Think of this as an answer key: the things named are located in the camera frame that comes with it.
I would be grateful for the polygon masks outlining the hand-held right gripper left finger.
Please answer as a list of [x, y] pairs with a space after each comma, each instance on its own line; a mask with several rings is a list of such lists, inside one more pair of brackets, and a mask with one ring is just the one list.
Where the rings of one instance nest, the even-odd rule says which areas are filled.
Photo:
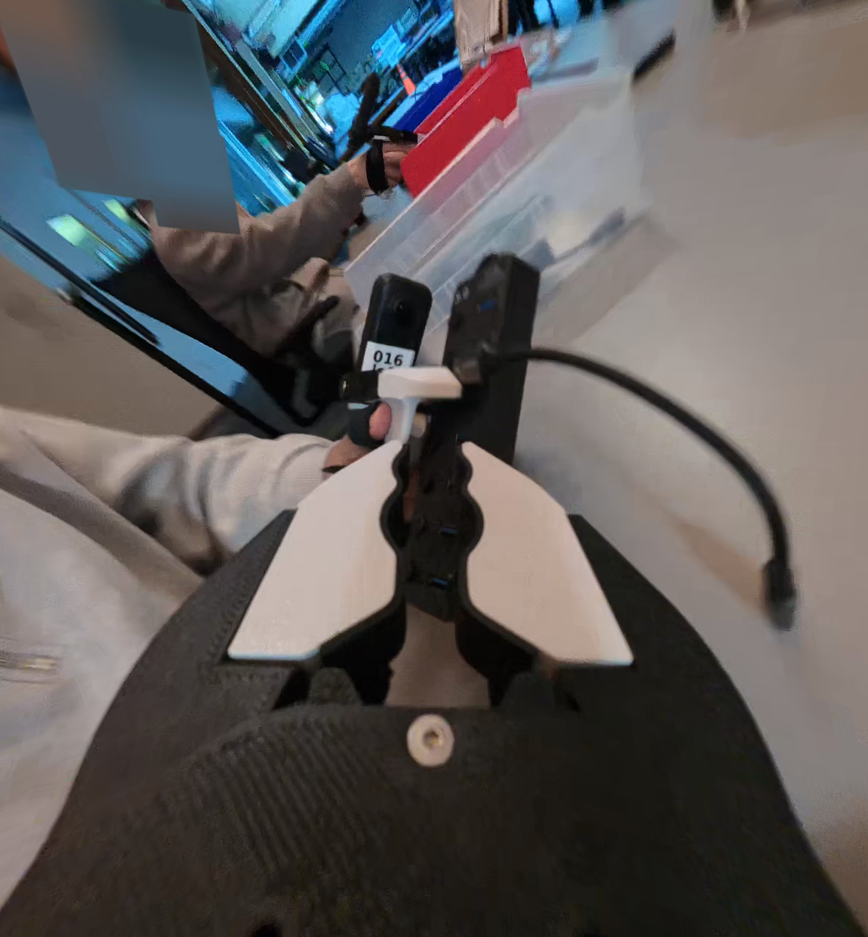
[[382, 517], [399, 490], [402, 452], [400, 442], [387, 442], [300, 503], [228, 659], [315, 662], [396, 608], [399, 555]]

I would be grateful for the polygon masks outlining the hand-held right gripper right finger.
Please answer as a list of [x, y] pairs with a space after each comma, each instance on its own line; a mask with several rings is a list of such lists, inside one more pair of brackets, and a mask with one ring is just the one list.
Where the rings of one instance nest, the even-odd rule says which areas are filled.
[[466, 560], [475, 613], [540, 657], [628, 666], [634, 655], [565, 510], [531, 478], [472, 442], [467, 493], [482, 532]]

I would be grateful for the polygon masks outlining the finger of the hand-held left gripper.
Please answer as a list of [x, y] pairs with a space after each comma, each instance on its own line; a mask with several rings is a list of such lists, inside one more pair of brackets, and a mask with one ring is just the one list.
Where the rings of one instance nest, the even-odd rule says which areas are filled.
[[463, 384], [448, 367], [392, 367], [378, 372], [378, 398], [384, 401], [449, 401]]

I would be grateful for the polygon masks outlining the black USB hub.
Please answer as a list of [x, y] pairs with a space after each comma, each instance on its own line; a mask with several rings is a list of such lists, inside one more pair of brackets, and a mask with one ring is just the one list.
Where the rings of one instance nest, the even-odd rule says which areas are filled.
[[[511, 253], [490, 254], [457, 287], [433, 362], [452, 367], [482, 350], [531, 345], [541, 275]], [[513, 461], [526, 364], [505, 366], [468, 387], [459, 401], [428, 406], [428, 431], [417, 462], [408, 538], [410, 605], [442, 621], [459, 608], [461, 561], [473, 545], [475, 510], [463, 488], [470, 470], [460, 446], [473, 442], [505, 463]]]

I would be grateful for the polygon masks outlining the person's left forearm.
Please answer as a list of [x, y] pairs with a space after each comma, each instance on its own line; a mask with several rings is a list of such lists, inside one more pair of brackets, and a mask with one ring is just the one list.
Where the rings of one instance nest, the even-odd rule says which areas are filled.
[[297, 508], [326, 478], [333, 447], [301, 434], [143, 436], [0, 406], [1, 488], [77, 530], [139, 530], [194, 572]]

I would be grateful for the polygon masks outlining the person's left hand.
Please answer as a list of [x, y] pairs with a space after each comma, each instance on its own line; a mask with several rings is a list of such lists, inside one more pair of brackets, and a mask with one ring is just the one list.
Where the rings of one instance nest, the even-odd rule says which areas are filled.
[[336, 474], [380, 448], [391, 423], [391, 408], [381, 401], [351, 409], [344, 435], [327, 452], [323, 474]]

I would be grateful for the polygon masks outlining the clear plastic bin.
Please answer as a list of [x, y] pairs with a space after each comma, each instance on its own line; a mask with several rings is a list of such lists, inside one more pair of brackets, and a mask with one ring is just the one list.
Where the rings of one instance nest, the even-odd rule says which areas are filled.
[[435, 298], [428, 327], [482, 258], [511, 252], [565, 276], [648, 213], [637, 81], [674, 50], [678, 7], [639, 2], [521, 43], [533, 81], [345, 268], [367, 309], [377, 277]]

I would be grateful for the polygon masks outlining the blue plastic bin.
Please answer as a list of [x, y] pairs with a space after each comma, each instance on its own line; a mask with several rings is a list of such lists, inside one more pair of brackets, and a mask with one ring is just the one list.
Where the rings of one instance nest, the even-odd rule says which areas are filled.
[[386, 118], [385, 125], [396, 130], [415, 131], [463, 79], [458, 60], [453, 60], [428, 73], [415, 93], [399, 104]]

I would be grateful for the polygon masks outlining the red plastic bin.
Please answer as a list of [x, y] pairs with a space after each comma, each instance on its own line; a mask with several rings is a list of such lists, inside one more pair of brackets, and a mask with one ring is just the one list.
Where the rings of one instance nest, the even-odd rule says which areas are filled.
[[519, 92], [530, 88], [519, 44], [490, 54], [476, 65], [418, 126], [417, 145], [401, 162], [408, 193], [416, 198], [488, 124], [504, 120], [517, 107]]

